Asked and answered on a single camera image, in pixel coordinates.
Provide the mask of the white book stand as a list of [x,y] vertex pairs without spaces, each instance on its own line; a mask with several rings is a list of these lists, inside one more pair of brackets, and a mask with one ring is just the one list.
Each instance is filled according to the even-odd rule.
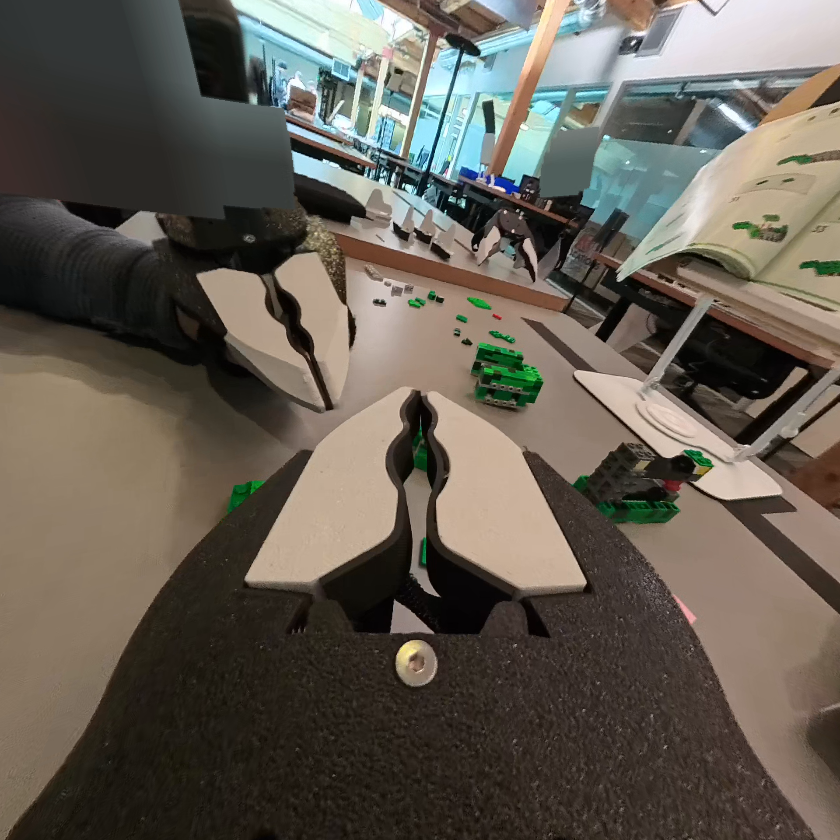
[[837,381],[838,367],[829,369],[817,383],[808,386],[804,395],[750,444],[726,444],[658,389],[669,363],[714,302],[716,299],[708,294],[698,297],[687,320],[644,381],[592,371],[575,371],[574,379],[657,455],[671,457],[687,448],[708,457],[712,468],[696,482],[696,488],[705,495],[718,501],[780,497],[780,484],[758,467],[753,457],[769,446],[777,433],[793,428],[794,420],[800,419]]

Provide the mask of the black and white gripper tool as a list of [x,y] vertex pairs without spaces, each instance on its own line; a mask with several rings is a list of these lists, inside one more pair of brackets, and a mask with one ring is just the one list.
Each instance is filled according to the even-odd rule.
[[473,234],[470,246],[477,265],[482,266],[500,252],[503,239],[514,247],[519,258],[516,265],[524,267],[532,283],[535,283],[539,273],[536,241],[525,217],[516,211],[502,208]]

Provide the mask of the thin wooden post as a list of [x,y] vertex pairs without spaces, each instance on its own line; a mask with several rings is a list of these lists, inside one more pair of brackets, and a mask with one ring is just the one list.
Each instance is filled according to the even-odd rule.
[[400,156],[405,160],[408,159],[408,155],[412,147],[413,137],[419,119],[419,113],[423,104],[427,80],[434,60],[436,58],[438,50],[438,40],[441,34],[443,34],[443,30],[441,30],[440,28],[431,27],[428,30],[427,42],[423,49],[421,65],[416,76],[416,83],[413,92],[411,108],[408,113],[408,124],[405,128],[402,148],[400,150]]

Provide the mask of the wall vent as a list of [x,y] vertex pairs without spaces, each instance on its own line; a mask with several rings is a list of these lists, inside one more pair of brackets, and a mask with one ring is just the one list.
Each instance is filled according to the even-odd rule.
[[682,6],[660,9],[654,16],[636,53],[637,58],[659,56],[667,45],[679,16]]

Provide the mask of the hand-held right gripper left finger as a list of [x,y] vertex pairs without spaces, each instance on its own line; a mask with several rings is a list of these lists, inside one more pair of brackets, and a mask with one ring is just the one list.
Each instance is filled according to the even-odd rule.
[[404,484],[421,393],[400,387],[312,451],[245,575],[251,589],[339,603],[360,620],[395,599],[411,568]]

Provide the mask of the green brick assembly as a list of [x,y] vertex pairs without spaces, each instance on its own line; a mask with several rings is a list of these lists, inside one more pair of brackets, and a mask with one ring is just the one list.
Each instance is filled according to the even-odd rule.
[[526,364],[522,352],[489,343],[477,345],[470,373],[475,401],[491,406],[520,410],[536,403],[543,388],[541,372]]

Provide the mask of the black office chair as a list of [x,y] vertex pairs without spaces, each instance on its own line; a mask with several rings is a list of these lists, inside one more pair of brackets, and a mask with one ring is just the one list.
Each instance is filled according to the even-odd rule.
[[724,322],[705,317],[678,351],[682,370],[669,389],[680,398],[699,385],[757,401],[770,397],[806,363]]

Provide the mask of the wooden-edged side table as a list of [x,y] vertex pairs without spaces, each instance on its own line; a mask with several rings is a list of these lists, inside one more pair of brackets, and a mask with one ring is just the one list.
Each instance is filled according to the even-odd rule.
[[821,371],[838,371],[838,312],[779,293],[753,280],[742,280],[699,259],[668,257],[627,276],[658,293],[699,307],[678,331],[648,379],[657,382],[705,315],[747,333]]

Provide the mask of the thick wooden post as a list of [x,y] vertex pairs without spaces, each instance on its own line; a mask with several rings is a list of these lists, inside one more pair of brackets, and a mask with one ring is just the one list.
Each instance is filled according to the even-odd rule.
[[518,83],[512,93],[507,115],[490,158],[488,171],[493,175],[502,175],[505,170],[520,127],[527,119],[532,96],[570,4],[571,1],[546,1],[543,6],[537,30],[521,66]]

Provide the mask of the grey black brick model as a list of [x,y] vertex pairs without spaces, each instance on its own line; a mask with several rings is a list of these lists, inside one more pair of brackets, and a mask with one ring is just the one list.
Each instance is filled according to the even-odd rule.
[[679,514],[681,487],[713,467],[699,450],[665,457],[644,444],[621,444],[591,475],[580,476],[574,488],[615,523],[667,523]]

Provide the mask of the scattered small loose bricks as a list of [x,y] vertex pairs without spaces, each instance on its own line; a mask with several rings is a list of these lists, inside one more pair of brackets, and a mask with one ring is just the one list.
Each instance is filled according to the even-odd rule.
[[[400,285],[400,283],[396,280],[384,276],[380,269],[372,264],[364,264],[364,273],[373,281],[380,282],[383,287],[389,288],[391,297],[399,298],[402,296],[406,300],[408,307],[412,310],[422,310],[426,307],[441,308],[445,304],[445,297],[438,294],[436,290],[428,290],[423,295],[416,295],[414,293],[413,284],[404,282]],[[493,309],[492,305],[487,300],[479,297],[467,297],[466,302],[476,309],[488,312],[494,322],[499,322],[501,320],[501,315]],[[378,297],[373,300],[373,304],[376,307],[383,308],[386,304],[386,300],[382,297]],[[456,324],[467,324],[469,317],[463,313],[457,312],[455,314],[455,320]],[[517,341],[514,336],[500,331],[499,329],[490,329],[488,334],[491,338],[509,345],[513,345]],[[454,328],[454,336],[456,336],[456,338],[461,338],[461,342],[464,345],[471,344],[467,337],[462,336],[462,327],[456,326]]]

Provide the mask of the grey desk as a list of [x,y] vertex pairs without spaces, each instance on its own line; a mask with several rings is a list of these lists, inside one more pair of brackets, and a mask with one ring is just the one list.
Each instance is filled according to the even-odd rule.
[[[605,520],[571,482],[629,433],[512,306],[546,379],[522,414],[468,396],[456,295],[373,288],[349,271],[322,414],[2,311],[2,838],[838,838],[838,613],[698,490]],[[587,580],[420,633],[419,688],[416,633],[315,631],[335,604],[245,584],[312,451],[400,387],[521,448]]]

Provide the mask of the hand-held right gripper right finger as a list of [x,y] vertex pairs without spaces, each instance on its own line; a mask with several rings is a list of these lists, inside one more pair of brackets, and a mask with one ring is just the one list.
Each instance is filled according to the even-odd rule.
[[522,449],[438,392],[423,396],[427,575],[447,633],[501,603],[585,592],[587,580]]

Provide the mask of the open instruction booklet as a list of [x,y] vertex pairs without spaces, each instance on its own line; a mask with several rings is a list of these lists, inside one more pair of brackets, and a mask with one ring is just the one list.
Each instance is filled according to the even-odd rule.
[[704,165],[624,261],[703,258],[730,275],[838,310],[839,107],[743,135]]

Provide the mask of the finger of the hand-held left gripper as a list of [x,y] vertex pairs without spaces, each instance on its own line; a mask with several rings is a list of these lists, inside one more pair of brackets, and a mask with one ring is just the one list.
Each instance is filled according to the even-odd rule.
[[290,327],[327,405],[337,405],[350,365],[350,314],[319,255],[298,254],[274,271]]
[[262,279],[238,270],[209,270],[196,279],[225,328],[232,355],[275,391],[311,410],[325,411],[309,363],[266,304]]

